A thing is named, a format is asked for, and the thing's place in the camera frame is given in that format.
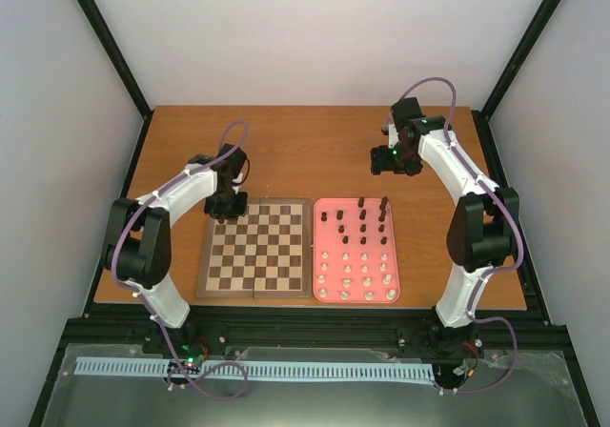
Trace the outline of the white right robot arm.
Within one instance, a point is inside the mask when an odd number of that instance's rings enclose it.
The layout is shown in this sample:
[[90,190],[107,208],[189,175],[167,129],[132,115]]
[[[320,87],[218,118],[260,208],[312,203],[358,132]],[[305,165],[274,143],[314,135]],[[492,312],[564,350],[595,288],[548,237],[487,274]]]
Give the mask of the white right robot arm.
[[426,116],[414,97],[390,110],[386,144],[371,150],[371,172],[414,176],[429,165],[455,203],[446,245],[452,270],[441,299],[419,338],[435,356],[461,351],[472,333],[480,297],[507,257],[524,256],[519,233],[519,195],[489,178],[458,142],[450,123]]

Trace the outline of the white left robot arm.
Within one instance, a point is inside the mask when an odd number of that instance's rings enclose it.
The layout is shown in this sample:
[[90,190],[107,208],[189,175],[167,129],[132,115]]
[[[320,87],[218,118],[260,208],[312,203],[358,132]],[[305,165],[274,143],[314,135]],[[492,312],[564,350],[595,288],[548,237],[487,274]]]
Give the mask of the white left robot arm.
[[168,183],[136,199],[118,198],[111,206],[101,263],[113,281],[132,291],[151,319],[167,327],[166,343],[176,352],[191,351],[197,328],[186,321],[190,306],[170,275],[172,226],[195,205],[218,221],[246,212],[248,195],[240,190],[249,168],[244,151],[223,144],[218,156],[199,154]]

